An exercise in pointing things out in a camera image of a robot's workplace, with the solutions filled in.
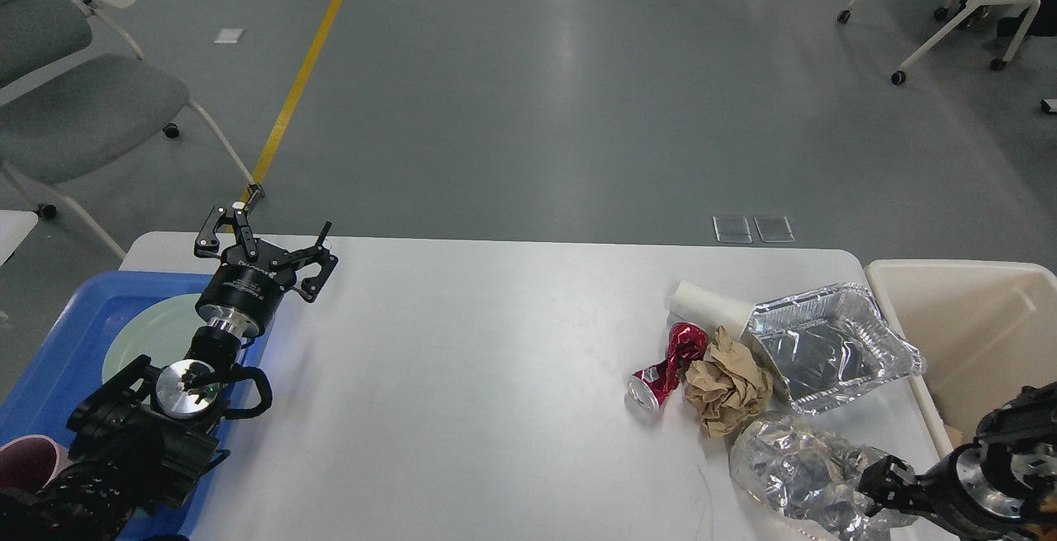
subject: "gray seat cushion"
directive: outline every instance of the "gray seat cushion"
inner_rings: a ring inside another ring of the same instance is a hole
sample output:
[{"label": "gray seat cushion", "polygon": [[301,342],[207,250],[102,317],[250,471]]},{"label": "gray seat cushion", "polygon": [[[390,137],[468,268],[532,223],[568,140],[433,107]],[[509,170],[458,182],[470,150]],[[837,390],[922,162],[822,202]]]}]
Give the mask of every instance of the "gray seat cushion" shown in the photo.
[{"label": "gray seat cushion", "polygon": [[0,87],[91,42],[88,19],[70,0],[0,4]]},{"label": "gray seat cushion", "polygon": [[0,160],[42,183],[63,183],[142,145],[188,100],[169,74],[101,55],[0,108]]}]

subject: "crushed red can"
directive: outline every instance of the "crushed red can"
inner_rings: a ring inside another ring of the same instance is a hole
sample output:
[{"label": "crushed red can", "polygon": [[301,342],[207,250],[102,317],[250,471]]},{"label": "crushed red can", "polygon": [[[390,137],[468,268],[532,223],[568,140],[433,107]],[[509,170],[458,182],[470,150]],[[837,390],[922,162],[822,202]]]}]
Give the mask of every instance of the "crushed red can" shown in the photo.
[{"label": "crushed red can", "polygon": [[664,361],[639,369],[628,378],[628,394],[646,410],[657,410],[665,398],[679,387],[681,369],[701,359],[708,349],[708,335],[690,322],[679,322],[668,334],[668,352]]}]

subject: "light green plate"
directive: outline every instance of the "light green plate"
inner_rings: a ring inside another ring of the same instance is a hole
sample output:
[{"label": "light green plate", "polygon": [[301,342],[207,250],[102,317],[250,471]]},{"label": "light green plate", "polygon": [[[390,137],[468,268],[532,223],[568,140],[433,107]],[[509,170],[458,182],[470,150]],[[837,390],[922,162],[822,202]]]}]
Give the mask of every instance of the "light green plate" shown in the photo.
[{"label": "light green plate", "polygon": [[107,350],[103,360],[103,381],[106,383],[138,357],[149,355],[150,363],[156,368],[180,361],[187,355],[191,337],[205,322],[194,311],[199,294],[169,297],[140,312]]}]

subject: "blue tray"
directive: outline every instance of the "blue tray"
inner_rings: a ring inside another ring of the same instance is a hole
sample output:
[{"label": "blue tray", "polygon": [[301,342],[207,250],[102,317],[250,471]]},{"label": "blue tray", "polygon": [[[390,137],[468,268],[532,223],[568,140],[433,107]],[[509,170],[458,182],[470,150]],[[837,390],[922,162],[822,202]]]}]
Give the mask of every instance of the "blue tray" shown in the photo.
[{"label": "blue tray", "polygon": [[[201,293],[211,275],[113,270],[95,275],[76,290],[48,338],[0,407],[0,444],[26,434],[44,434],[69,448],[70,413],[98,387],[103,359],[116,335],[140,312],[169,297]],[[187,342],[193,333],[187,334]],[[267,334],[246,350],[242,363],[256,366]],[[233,405],[242,407],[249,384],[239,384]],[[223,447],[233,424],[223,421],[215,435]],[[153,515],[137,510],[119,540],[156,535],[189,535],[205,503],[212,472],[201,478],[183,507],[160,506]]]}]

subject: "pink cup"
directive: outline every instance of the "pink cup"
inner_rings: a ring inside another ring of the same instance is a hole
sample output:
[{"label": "pink cup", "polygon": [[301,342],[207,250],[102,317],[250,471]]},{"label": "pink cup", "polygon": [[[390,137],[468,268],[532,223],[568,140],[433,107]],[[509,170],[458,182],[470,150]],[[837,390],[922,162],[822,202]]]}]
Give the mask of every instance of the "pink cup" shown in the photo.
[{"label": "pink cup", "polygon": [[71,463],[67,449],[49,436],[23,435],[0,446],[0,487],[36,493]]}]

